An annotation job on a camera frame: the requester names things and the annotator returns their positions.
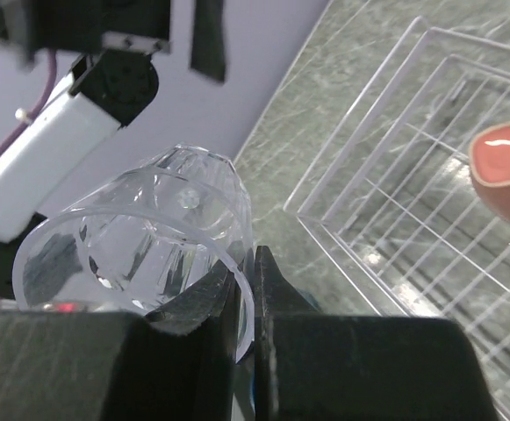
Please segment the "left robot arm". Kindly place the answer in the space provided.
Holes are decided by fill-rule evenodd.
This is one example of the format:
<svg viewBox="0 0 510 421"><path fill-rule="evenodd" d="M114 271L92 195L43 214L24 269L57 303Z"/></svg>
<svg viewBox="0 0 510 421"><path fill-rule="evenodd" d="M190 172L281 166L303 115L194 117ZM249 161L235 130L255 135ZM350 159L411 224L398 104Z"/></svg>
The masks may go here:
<svg viewBox="0 0 510 421"><path fill-rule="evenodd" d="M13 262L42 203L154 101L152 58L169 52L170 28L168 1L0 1L0 44L48 63L39 101L0 145L0 299L13 296Z"/></svg>

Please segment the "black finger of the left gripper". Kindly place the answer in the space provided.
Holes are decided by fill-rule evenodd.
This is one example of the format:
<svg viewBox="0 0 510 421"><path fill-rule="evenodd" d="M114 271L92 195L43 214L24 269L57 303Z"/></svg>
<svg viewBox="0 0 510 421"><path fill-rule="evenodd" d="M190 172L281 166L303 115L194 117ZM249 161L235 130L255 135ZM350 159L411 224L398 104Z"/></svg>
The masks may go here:
<svg viewBox="0 0 510 421"><path fill-rule="evenodd" d="M226 46L223 0L196 0L190 68L213 82L226 80Z"/></svg>

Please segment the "small clear glass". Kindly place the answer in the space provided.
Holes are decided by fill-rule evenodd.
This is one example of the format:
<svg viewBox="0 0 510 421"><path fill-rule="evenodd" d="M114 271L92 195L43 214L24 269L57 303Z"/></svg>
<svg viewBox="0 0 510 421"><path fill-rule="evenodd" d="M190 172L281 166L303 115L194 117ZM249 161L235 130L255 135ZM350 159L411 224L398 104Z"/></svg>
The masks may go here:
<svg viewBox="0 0 510 421"><path fill-rule="evenodd" d="M241 291L236 354L255 335L251 203L233 163L173 146L37 226L18 249L19 308L82 303L141 315L221 268Z"/></svg>

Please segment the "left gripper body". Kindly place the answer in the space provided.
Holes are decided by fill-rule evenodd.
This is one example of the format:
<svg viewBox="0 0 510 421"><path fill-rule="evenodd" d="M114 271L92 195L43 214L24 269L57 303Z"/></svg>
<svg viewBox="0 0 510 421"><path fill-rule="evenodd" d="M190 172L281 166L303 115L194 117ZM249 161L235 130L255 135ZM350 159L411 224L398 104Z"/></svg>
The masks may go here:
<svg viewBox="0 0 510 421"><path fill-rule="evenodd" d="M0 1L0 46L31 66L41 50L170 51L170 1Z"/></svg>

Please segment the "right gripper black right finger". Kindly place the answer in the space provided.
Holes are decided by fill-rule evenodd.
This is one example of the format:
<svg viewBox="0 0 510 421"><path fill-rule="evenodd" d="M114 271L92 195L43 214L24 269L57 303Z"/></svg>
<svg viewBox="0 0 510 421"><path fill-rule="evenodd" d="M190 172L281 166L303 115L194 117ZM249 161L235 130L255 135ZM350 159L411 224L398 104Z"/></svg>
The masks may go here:
<svg viewBox="0 0 510 421"><path fill-rule="evenodd" d="M494 420L472 344L443 318L327 315L255 254L259 420Z"/></svg>

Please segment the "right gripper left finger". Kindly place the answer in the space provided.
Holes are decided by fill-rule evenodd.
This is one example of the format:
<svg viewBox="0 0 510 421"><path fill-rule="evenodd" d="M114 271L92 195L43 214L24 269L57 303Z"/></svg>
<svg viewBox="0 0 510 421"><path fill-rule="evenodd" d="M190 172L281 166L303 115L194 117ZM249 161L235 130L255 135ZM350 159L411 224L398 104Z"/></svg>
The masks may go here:
<svg viewBox="0 0 510 421"><path fill-rule="evenodd" d="M147 318L0 311L0 420L228 420L237 319L222 265Z"/></svg>

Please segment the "salmon pink mug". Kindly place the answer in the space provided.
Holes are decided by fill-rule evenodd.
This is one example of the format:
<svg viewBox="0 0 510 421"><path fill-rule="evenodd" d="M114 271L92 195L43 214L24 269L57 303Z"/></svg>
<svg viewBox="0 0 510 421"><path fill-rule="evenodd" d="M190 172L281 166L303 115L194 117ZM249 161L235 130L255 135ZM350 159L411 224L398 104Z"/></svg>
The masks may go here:
<svg viewBox="0 0 510 421"><path fill-rule="evenodd" d="M510 121L473 138L468 150L470 179L481 201L510 223Z"/></svg>

